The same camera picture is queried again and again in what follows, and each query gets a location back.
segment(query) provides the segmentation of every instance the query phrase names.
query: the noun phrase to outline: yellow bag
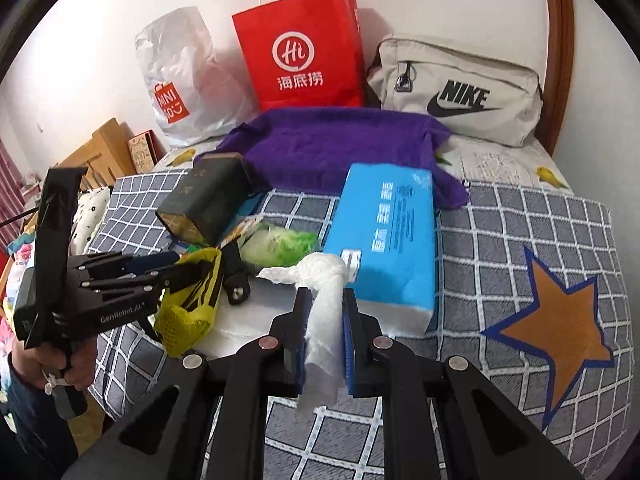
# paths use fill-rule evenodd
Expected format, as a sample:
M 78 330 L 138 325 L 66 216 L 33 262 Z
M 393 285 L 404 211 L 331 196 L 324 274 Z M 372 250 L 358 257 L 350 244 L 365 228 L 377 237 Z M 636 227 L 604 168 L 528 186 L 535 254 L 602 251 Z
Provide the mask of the yellow bag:
M 181 259 L 176 265 L 202 260 L 212 263 L 211 272 L 200 282 L 170 294 L 164 292 L 154 329 L 171 357 L 180 357 L 211 329 L 222 288 L 222 252 L 206 248 Z

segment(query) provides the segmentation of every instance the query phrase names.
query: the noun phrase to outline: purple cloth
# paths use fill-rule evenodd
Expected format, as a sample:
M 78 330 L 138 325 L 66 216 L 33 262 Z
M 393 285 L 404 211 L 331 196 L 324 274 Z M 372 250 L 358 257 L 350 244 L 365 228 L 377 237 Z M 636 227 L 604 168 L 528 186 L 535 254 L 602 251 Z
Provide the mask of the purple cloth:
M 433 155 L 450 134 L 421 114 L 275 108 L 232 130 L 216 151 L 242 153 L 261 186 L 318 194 L 340 194 L 354 162 L 422 168 L 433 175 L 436 207 L 454 209 L 468 202 L 468 193 Z

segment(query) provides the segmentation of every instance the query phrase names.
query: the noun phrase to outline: nike swoosh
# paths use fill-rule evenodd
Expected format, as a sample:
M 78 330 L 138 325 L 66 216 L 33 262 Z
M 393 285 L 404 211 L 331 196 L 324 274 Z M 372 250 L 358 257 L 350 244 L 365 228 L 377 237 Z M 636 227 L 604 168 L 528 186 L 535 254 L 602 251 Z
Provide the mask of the nike swoosh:
M 436 118 L 454 117 L 464 114 L 475 114 L 478 112 L 489 112 L 491 110 L 499 110 L 500 108 L 443 108 L 438 103 L 440 94 L 433 96 L 429 104 L 427 104 L 427 113 Z

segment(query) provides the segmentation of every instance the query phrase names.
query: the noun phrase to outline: white tissue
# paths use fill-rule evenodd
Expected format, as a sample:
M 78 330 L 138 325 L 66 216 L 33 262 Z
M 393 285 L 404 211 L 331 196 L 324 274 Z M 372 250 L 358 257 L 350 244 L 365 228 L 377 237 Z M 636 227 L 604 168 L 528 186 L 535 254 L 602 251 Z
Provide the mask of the white tissue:
M 216 322 L 194 348 L 218 359 L 235 354 L 242 346 L 269 333 L 276 316 L 293 309 L 296 289 L 292 285 L 274 285 L 268 280 L 249 278 L 251 295 L 241 306 L 230 305 L 220 294 Z
M 324 253 L 309 254 L 294 267 L 270 267 L 258 274 L 273 283 L 306 286 L 314 296 L 305 333 L 305 385 L 298 398 L 302 412 L 334 405 L 344 385 L 342 292 L 348 275 L 339 256 Z

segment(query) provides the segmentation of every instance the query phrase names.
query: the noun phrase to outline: human hand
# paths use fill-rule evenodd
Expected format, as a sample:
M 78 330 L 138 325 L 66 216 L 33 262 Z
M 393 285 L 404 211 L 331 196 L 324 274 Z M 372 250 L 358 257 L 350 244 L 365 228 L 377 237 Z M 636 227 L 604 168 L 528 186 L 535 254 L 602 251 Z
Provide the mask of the human hand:
M 65 381 L 80 392 L 91 386 L 95 378 L 95 358 L 97 356 L 97 337 L 82 341 L 71 355 L 71 368 L 65 373 Z M 47 380 L 42 374 L 42 367 L 52 367 L 56 370 L 66 368 L 66 356 L 49 343 L 43 343 L 37 348 L 24 349 L 24 343 L 14 339 L 11 352 L 14 370 L 20 378 L 43 389 Z

